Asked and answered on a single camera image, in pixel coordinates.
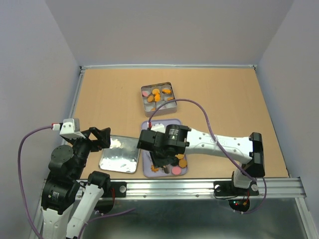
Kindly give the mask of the swirl flower cookie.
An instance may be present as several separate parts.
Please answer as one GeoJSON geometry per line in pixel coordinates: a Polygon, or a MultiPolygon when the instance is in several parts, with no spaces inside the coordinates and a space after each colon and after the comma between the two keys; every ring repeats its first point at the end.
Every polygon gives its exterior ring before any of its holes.
{"type": "Polygon", "coordinates": [[[152,172],[158,172],[159,168],[154,167],[154,165],[151,166],[151,171],[152,172]]]}

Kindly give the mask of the silver tin lid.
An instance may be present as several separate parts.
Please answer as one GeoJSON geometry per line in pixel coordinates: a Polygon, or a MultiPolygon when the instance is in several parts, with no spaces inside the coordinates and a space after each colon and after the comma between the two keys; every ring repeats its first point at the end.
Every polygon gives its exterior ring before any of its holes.
{"type": "Polygon", "coordinates": [[[99,168],[105,171],[133,174],[137,170],[140,150],[138,139],[111,135],[111,144],[102,152],[99,168]]]}

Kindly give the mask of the orange fish cookie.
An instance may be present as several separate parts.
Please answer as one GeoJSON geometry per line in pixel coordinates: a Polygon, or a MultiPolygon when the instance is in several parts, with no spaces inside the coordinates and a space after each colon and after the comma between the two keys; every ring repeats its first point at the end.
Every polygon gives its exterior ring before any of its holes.
{"type": "Polygon", "coordinates": [[[154,95],[154,101],[159,102],[161,100],[161,96],[159,95],[154,95]]]}
{"type": "Polygon", "coordinates": [[[171,94],[171,90],[170,89],[162,89],[162,92],[164,94],[171,94]]]}

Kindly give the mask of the metal tongs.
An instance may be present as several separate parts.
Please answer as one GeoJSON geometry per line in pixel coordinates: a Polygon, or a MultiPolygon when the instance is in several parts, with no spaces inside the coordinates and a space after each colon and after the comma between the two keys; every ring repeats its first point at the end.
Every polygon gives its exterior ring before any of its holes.
{"type": "Polygon", "coordinates": [[[169,174],[170,173],[170,168],[168,166],[163,166],[163,171],[165,174],[169,174]]]}

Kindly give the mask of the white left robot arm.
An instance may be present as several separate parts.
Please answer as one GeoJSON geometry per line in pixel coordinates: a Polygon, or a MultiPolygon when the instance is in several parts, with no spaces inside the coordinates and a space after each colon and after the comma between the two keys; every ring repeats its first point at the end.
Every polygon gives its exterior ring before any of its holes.
{"type": "Polygon", "coordinates": [[[74,132],[64,136],[67,144],[52,151],[41,197],[45,239],[80,239],[94,209],[106,214],[98,205],[101,198],[126,196],[126,182],[112,182],[107,173],[93,171],[87,181],[79,182],[89,154],[110,147],[110,133],[109,127],[74,132]]]}

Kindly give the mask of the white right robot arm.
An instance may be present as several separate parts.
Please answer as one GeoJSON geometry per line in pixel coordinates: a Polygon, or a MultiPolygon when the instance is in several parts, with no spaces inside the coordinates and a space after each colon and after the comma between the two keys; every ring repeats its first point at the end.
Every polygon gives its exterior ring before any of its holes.
{"type": "Polygon", "coordinates": [[[257,132],[248,137],[212,136],[184,125],[156,124],[141,131],[137,148],[150,153],[156,168],[177,164],[179,154],[229,159],[236,169],[229,181],[215,182],[218,197],[258,196],[256,180],[265,176],[263,140],[257,132]]]}

